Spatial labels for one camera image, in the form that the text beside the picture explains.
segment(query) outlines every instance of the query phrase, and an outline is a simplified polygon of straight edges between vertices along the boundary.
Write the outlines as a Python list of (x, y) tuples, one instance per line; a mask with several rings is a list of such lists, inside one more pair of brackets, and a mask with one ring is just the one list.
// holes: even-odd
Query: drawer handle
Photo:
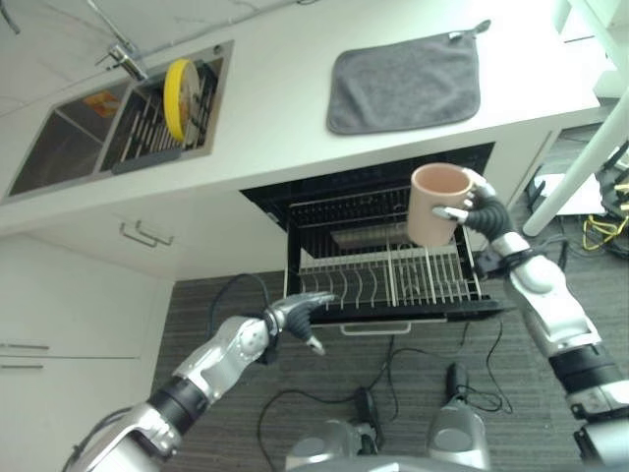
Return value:
[(174, 236), (171, 236), (168, 239), (163, 239), (153, 234), (149, 234), (142, 228), (142, 221), (139, 219), (136, 221), (136, 232), (143, 236), (146, 239), (139, 238), (135, 234), (132, 234), (127, 231), (127, 223), (120, 223), (120, 234), (122, 234), (125, 238), (129, 238), (137, 243), (144, 244), (145, 246), (149, 246), (150, 248), (156, 248), (158, 244), (162, 244), (164, 246), (171, 246), (173, 241), (175, 240)]
[(392, 329), (373, 329), (369, 324), (355, 324), (356, 329), (348, 329), (350, 324), (342, 324), (341, 332), (344, 336), (384, 336), (391, 334), (408, 334), (411, 332), (411, 323), (395, 324), (397, 327)]
[(43, 369), (41, 364), (0, 364), (0, 369), (2, 370), (18, 370), (18, 369), (31, 369), (31, 370), (40, 370)]
[(47, 351), (50, 346), (44, 346), (43, 344), (19, 344), (15, 342), (3, 342), (0, 343), (0, 347), (10, 349), (39, 349), (41, 351)]
[(147, 233), (146, 230), (142, 229), (142, 221), (140, 219), (136, 221), (136, 231), (138, 231), (138, 234), (142, 235), (144, 238), (152, 239), (155, 243), (163, 244), (164, 246), (171, 246), (175, 240), (174, 236), (171, 236), (168, 239), (163, 239), (159, 236), (155, 236), (154, 234)]

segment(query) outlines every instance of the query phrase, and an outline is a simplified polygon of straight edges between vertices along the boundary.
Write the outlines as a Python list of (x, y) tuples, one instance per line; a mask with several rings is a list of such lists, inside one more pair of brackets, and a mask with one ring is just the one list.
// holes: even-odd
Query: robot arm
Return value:
[(326, 292), (293, 295), (268, 307), (262, 319), (228, 319), (177, 368), (166, 385), (112, 426), (69, 470), (158, 470), (177, 453), (182, 436), (200, 415), (252, 362), (272, 353), (282, 330), (323, 354), (311, 330), (310, 312), (333, 299), (334, 295)]
[(561, 382), (572, 414), (588, 422), (575, 433), (582, 457), (606, 465), (629, 461), (629, 380), (568, 290), (561, 269), (515, 231), (492, 186), (466, 172), (475, 183), (475, 209), (438, 206), (433, 212), (483, 233), (505, 262), (507, 295)]

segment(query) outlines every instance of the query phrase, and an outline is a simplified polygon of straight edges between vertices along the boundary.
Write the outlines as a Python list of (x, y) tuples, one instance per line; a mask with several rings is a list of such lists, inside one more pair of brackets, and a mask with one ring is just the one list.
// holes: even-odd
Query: dishwasher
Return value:
[(406, 235), (413, 170), (449, 162), (483, 174), (493, 143), (248, 189), (287, 233), (285, 296), (330, 291), (313, 325), (347, 335), (406, 333), (416, 323), (481, 320), (511, 308), (485, 295), (468, 230), (418, 247)]

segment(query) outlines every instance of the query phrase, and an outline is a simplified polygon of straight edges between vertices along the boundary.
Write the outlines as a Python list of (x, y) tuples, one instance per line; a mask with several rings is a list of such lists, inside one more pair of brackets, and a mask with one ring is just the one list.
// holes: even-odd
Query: dish towel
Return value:
[(343, 52), (332, 72), (327, 127), (358, 135), (474, 116), (481, 106), (476, 35), (489, 25)]

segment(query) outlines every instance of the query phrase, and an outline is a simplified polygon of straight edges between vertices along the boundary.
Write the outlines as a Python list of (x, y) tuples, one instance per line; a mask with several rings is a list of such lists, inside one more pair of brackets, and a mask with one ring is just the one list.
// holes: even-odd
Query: kitchen sink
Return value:
[[(54, 107), (9, 195), (90, 175), (129, 83), (115, 84)], [(89, 103), (96, 103), (97, 95), (101, 101), (92, 108)]]
[(210, 154), (232, 49), (228, 41), (187, 56), (200, 75), (193, 139), (182, 144), (166, 130), (163, 64), (141, 83), (119, 81), (54, 106), (4, 202)]

